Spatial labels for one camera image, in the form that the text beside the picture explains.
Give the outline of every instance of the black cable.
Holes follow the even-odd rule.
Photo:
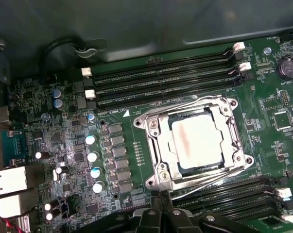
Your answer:
[[[38,71],[39,75],[41,76],[41,81],[44,82],[46,79],[47,71],[46,71],[46,58],[48,54],[54,50],[55,48],[65,45],[65,44],[72,44],[75,48],[78,49],[84,49],[85,48],[85,43],[84,41],[79,38],[78,36],[65,36],[61,37],[59,39],[56,39],[52,42],[50,42],[48,45],[46,45],[39,56],[39,61],[38,61]]]

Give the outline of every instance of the electrolytic capacitor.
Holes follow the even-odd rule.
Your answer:
[[[85,139],[85,142],[87,145],[92,145],[95,141],[96,141],[96,137],[93,135],[89,135]]]
[[[62,109],[64,109],[64,107],[65,107],[65,104],[64,104],[63,101],[60,100],[60,99],[55,99],[55,100],[53,101],[53,105],[54,105],[55,108],[57,108],[57,109],[59,109],[59,110],[62,110]]]
[[[57,167],[55,169],[55,173],[57,174],[64,174],[64,173],[68,173],[69,172],[69,167],[68,166],[60,166],[60,167]]]
[[[55,99],[62,97],[62,93],[59,89],[54,89],[51,92],[52,97],[54,97]]]
[[[101,193],[101,191],[103,190],[103,187],[104,187],[104,183],[102,181],[98,181],[93,185],[92,190],[95,193]]]
[[[50,211],[50,210],[54,209],[55,207],[57,207],[58,205],[60,205],[59,200],[54,199],[54,200],[48,202],[47,204],[45,204],[45,210]]]
[[[87,159],[89,162],[93,163],[95,162],[99,157],[99,153],[95,152],[91,152],[87,155]]]
[[[48,221],[53,220],[55,217],[59,216],[60,214],[61,214],[60,209],[55,208],[46,214],[46,219]]]
[[[93,113],[89,113],[89,114],[87,115],[87,119],[88,119],[90,122],[93,122],[93,121],[94,121],[94,118],[95,118],[95,116],[94,116]]]
[[[102,173],[102,169],[100,167],[94,167],[91,171],[90,171],[90,176],[92,178],[98,178]]]
[[[49,152],[46,152],[46,151],[39,151],[39,152],[36,152],[35,158],[36,159],[49,159],[50,154],[49,154]]]

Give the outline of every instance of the black capacitor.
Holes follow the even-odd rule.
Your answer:
[[[58,208],[55,208],[46,214],[46,219],[48,221],[53,220],[55,217],[59,216],[60,214],[61,214],[61,210]]]
[[[284,81],[293,80],[293,58],[281,58],[276,65],[276,74]]]
[[[49,152],[46,152],[46,151],[38,151],[35,154],[35,158],[36,159],[49,159],[50,154],[49,154]]]
[[[45,210],[46,211],[50,211],[52,209],[54,209],[55,207],[59,206],[60,205],[60,202],[58,199],[54,199],[50,202],[48,202],[47,204],[45,204]]]
[[[69,172],[69,167],[68,166],[59,166],[55,169],[55,173],[57,174],[64,174]]]

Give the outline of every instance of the blue capacitor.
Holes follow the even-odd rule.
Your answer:
[[[87,115],[87,119],[88,119],[89,121],[93,121],[93,120],[94,120],[94,114],[93,114],[93,113],[89,113],[89,114]]]
[[[53,105],[54,105],[55,108],[58,108],[58,109],[61,109],[61,108],[64,107],[64,106],[63,106],[63,101],[60,100],[60,99],[55,99],[55,100],[53,101]]]
[[[51,95],[52,97],[54,98],[60,98],[61,97],[61,91],[59,89],[54,89],[52,92],[51,92]]]

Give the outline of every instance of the capacitor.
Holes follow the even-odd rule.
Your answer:
[[[60,167],[57,167],[56,169],[55,169],[55,172],[57,173],[57,174],[64,174],[64,173],[68,173],[69,172],[69,167],[68,166],[60,166]]]
[[[101,193],[101,191],[103,190],[103,187],[104,187],[104,183],[102,181],[97,181],[93,187],[92,187],[92,190],[93,192],[95,193]]]
[[[48,221],[53,220],[55,217],[59,216],[60,214],[61,214],[60,209],[55,208],[46,214],[46,219]]]
[[[49,152],[46,152],[46,151],[38,151],[35,154],[35,158],[36,159],[49,159],[50,154],[49,154]]]
[[[54,97],[55,99],[62,97],[62,93],[59,89],[54,89],[51,92],[52,97]]]
[[[93,135],[89,135],[85,139],[85,142],[87,145],[92,145],[95,141],[96,141],[96,137]]]
[[[101,175],[101,173],[102,173],[102,169],[96,166],[90,171],[90,176],[96,179]]]
[[[89,113],[89,114],[87,115],[87,119],[88,119],[90,122],[93,122],[94,118],[95,118],[95,116],[94,116],[93,113]]]
[[[43,122],[46,122],[50,119],[50,114],[49,113],[43,113],[41,116],[40,116],[41,120]]]
[[[276,74],[284,81],[293,80],[293,58],[281,58],[276,65]]]
[[[59,109],[59,110],[62,110],[62,109],[64,109],[64,107],[65,107],[63,101],[60,100],[60,99],[55,99],[55,100],[53,101],[53,105],[54,105],[55,108],[57,108],[57,109]]]
[[[55,207],[57,207],[58,205],[60,205],[59,200],[58,199],[54,199],[54,200],[48,202],[47,204],[45,204],[45,210],[46,211],[52,210]]]
[[[87,159],[89,162],[93,163],[94,161],[96,161],[99,157],[99,153],[95,152],[91,152],[87,155]]]

